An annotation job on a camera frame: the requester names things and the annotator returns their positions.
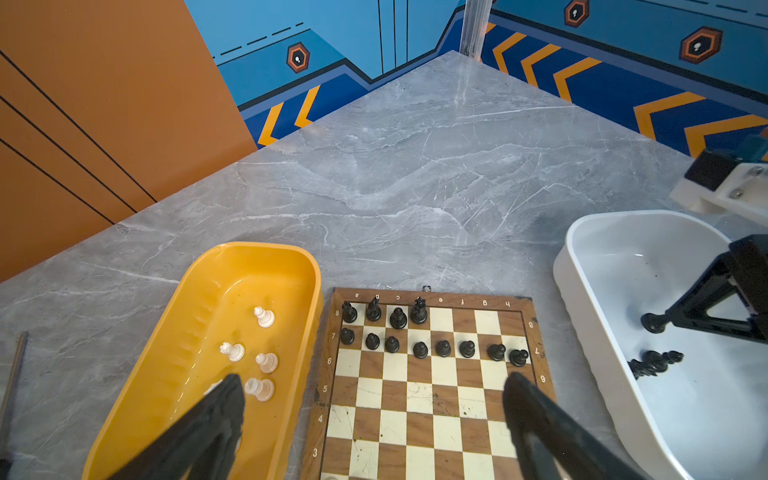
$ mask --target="chessboard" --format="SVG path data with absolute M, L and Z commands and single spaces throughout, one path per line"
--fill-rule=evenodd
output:
M 376 321 L 366 317 L 374 298 L 381 309 Z M 410 315 L 417 298 L 426 302 L 420 324 Z M 345 302 L 355 312 L 346 306 L 345 315 Z M 401 329 L 390 323 L 397 307 L 408 315 Z M 339 341 L 342 329 L 353 339 L 345 331 Z M 375 349 L 366 345 L 371 333 L 380 340 L 369 344 Z M 399 344 L 395 353 L 385 351 L 391 336 Z M 555 400 L 530 298 L 336 288 L 326 333 L 318 338 L 322 360 L 301 478 L 522 480 L 502 408 L 504 383 L 520 372 Z M 436 352 L 443 340 L 451 346 L 447 356 Z M 467 341 L 475 351 L 459 352 Z M 413 352 L 420 342 L 428 350 L 421 359 Z M 506 351 L 501 361 L 488 354 L 498 345 Z M 423 354 L 423 346 L 417 349 Z M 529 357 L 517 367 L 509 353 L 523 349 Z

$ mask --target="gray marble surface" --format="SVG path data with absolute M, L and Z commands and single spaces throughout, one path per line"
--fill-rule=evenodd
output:
M 560 405 L 626 458 L 552 263 L 579 217 L 676 209 L 667 195 L 689 163 L 455 52 L 435 59 L 0 284 L 0 374 L 30 331 L 12 478 L 80 476 L 179 279 L 233 240 L 306 248 L 326 301 L 334 286 L 532 296 Z

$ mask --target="yellow plastic tray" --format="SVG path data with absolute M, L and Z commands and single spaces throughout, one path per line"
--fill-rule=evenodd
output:
M 253 308 L 275 312 L 262 328 Z M 305 250 L 270 243 L 225 243 L 184 274 L 128 377 L 85 463 L 83 479 L 101 480 L 153 442 L 210 384 L 228 373 L 243 382 L 270 378 L 274 397 L 246 395 L 243 441 L 230 478 L 282 478 L 310 370 L 323 297 L 320 270 Z M 241 343 L 231 362 L 222 342 Z M 277 354 L 269 375 L 258 353 Z

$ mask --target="orange wall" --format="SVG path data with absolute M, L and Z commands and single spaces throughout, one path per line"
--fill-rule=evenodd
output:
M 256 150 L 182 0 L 0 2 L 0 280 Z

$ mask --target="chessboard border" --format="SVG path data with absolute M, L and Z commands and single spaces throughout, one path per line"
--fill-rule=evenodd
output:
M 338 332 L 341 330 L 342 324 L 341 305 L 347 300 L 355 303 L 368 303 L 377 295 L 379 302 L 385 305 L 412 305 L 416 298 L 422 297 L 426 300 L 427 307 L 520 313 L 525 327 L 525 336 L 528 339 L 528 348 L 532 350 L 530 352 L 531 366 L 533 367 L 536 386 L 553 402 L 557 402 L 544 342 L 541 340 L 541 330 L 536 319 L 533 300 L 530 297 L 337 287 L 333 289 L 326 331 L 318 336 L 319 339 L 323 339 L 323 348 L 320 353 L 321 361 L 314 402 L 310 411 L 310 426 L 307 429 L 304 445 L 301 478 L 320 478 L 322 473 L 327 419 L 330 412 L 331 395 L 333 394 L 336 356 L 339 352 Z

